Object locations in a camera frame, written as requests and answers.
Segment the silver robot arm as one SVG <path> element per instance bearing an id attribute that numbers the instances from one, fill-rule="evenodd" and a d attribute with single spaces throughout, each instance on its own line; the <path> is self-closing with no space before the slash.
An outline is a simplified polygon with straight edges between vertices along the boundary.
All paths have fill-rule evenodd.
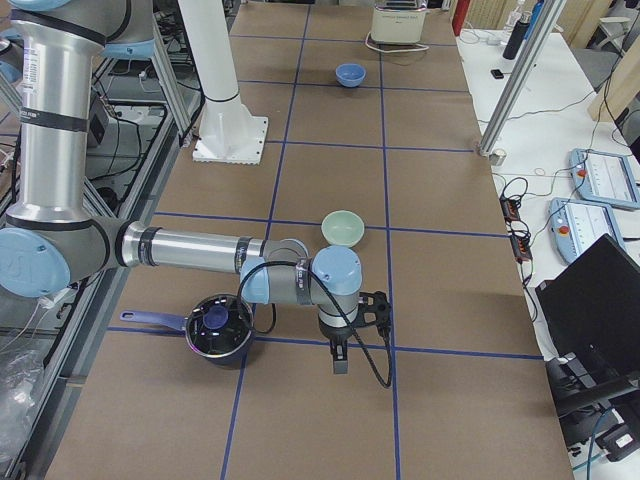
<path id="1" fill-rule="evenodd" d="M 295 239 L 179 232 L 89 214 L 83 206 L 93 60 L 155 52 L 149 1 L 15 1 L 24 42 L 18 200 L 1 231 L 1 284 L 37 298 L 100 271 L 166 265 L 234 273 L 241 342 L 254 335 L 254 304 L 314 305 L 333 368 L 363 315 L 362 273 L 349 248 L 315 255 Z"/>

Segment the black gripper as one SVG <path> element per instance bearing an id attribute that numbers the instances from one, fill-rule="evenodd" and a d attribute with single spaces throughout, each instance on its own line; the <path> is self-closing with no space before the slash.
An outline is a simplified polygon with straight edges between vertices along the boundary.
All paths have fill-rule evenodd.
<path id="1" fill-rule="evenodd" d="M 319 329 L 331 343 L 333 373 L 336 375 L 347 374 L 349 361 L 346 342 L 352 336 L 352 330 L 348 326 L 335 327 L 324 322 L 319 323 Z"/>

